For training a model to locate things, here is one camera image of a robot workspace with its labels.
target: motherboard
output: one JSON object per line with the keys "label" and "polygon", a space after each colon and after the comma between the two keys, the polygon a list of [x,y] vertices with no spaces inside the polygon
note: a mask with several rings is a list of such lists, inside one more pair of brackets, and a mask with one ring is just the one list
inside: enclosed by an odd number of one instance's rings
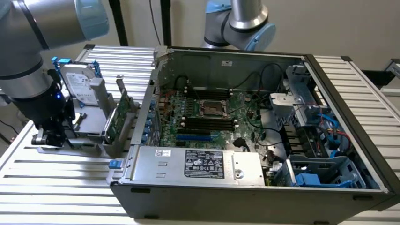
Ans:
{"label": "motherboard", "polygon": [[164,90],[159,103],[160,146],[244,151],[234,145],[242,138],[247,151],[263,152],[255,144],[262,130],[248,123],[262,126],[252,98],[252,93],[228,90]]}

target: sticker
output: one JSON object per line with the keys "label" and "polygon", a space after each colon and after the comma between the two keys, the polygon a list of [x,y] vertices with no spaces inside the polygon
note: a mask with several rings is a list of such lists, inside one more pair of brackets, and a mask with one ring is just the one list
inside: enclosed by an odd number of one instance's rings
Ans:
{"label": "sticker", "polygon": [[168,149],[158,149],[156,150],[156,156],[167,156],[167,157],[170,157],[171,156],[171,150],[168,150]]}
{"label": "sticker", "polygon": [[224,156],[222,151],[186,153],[186,177],[224,179]]}
{"label": "sticker", "polygon": [[76,73],[67,73],[66,76],[76,99],[86,105],[99,105],[88,77]]}
{"label": "sticker", "polygon": [[230,60],[223,60],[223,62],[222,62],[222,66],[223,67],[231,67],[232,66],[232,64],[234,64],[234,62],[232,61],[230,61]]}

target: metal slotted table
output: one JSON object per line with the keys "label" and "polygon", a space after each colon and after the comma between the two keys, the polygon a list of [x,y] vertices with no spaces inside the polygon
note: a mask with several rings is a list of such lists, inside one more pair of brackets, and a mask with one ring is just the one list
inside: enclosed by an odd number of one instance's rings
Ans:
{"label": "metal slotted table", "polygon": [[[152,48],[96,46],[83,51],[79,60],[99,61],[107,89],[116,98],[115,77],[124,75],[130,95],[142,101],[154,68],[152,51]],[[400,172],[396,110],[352,63],[340,57],[316,58],[392,169]],[[130,218],[106,182],[110,159],[39,154],[31,145],[35,132],[30,122],[0,159],[0,224],[216,224]],[[115,178],[120,176],[122,171],[116,171]],[[378,223],[400,223],[400,204],[384,212],[363,212],[342,225]]]}

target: power supply label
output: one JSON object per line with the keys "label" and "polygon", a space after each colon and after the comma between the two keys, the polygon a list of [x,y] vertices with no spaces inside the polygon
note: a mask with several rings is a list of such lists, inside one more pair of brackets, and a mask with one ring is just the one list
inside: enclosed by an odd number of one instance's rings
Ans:
{"label": "power supply label", "polygon": [[187,150],[186,177],[224,179],[224,155],[222,151]]}

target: robotic arm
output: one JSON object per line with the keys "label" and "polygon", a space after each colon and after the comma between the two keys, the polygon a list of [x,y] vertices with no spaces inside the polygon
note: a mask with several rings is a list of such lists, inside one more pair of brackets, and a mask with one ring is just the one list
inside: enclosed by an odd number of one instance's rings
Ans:
{"label": "robotic arm", "polygon": [[72,99],[46,72],[40,52],[108,33],[100,0],[2,0],[0,87],[39,130],[32,144],[71,145]]}
{"label": "robotic arm", "polygon": [[206,13],[204,48],[264,51],[276,28],[260,0],[210,0]]}

